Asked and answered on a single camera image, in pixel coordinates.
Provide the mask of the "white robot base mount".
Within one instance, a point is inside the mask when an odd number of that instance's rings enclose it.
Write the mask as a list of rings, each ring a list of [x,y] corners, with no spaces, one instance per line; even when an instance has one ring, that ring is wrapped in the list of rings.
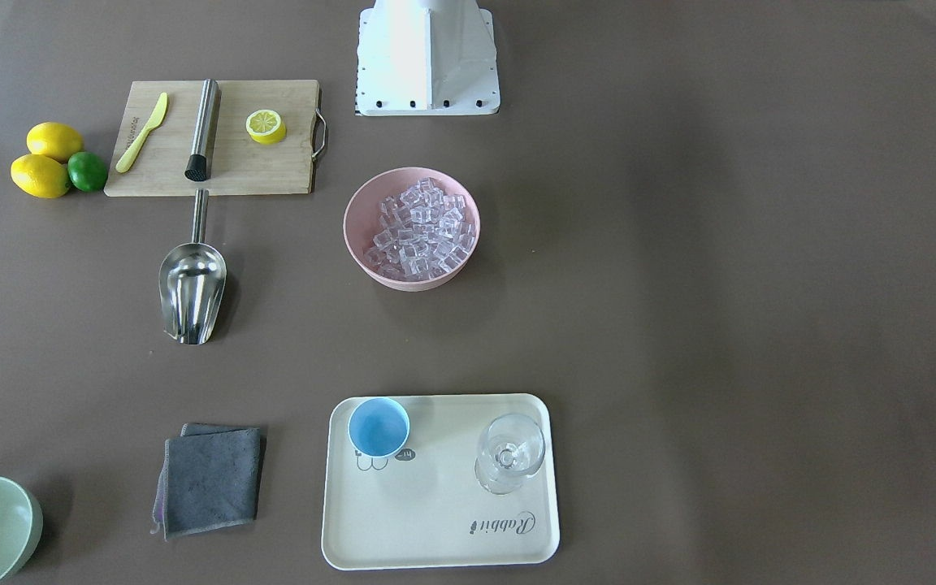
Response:
[[[357,22],[357,115],[473,116],[501,109],[493,15],[477,2],[375,1]]]

